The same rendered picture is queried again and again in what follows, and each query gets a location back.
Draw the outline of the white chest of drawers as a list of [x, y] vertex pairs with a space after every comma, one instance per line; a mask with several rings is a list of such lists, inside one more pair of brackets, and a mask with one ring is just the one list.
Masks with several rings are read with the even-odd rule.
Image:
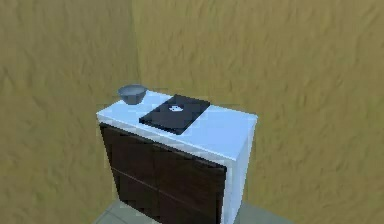
[[149, 91], [137, 105], [119, 100], [97, 112], [97, 119], [227, 167], [221, 224], [234, 224], [240, 208], [257, 117], [253, 114], [209, 106], [180, 135], [139, 122], [170, 97]]

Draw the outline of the black closed laptop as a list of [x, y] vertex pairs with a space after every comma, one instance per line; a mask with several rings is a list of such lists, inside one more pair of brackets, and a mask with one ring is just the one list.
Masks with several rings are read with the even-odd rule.
[[139, 122], [169, 133], [181, 135], [210, 106], [209, 101], [175, 94]]

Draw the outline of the grey bowl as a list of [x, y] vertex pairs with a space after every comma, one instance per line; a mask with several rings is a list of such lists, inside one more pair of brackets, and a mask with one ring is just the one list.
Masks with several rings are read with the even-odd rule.
[[129, 84], [120, 87], [117, 91], [119, 97], [128, 105], [137, 105], [142, 102], [147, 88], [140, 84]]

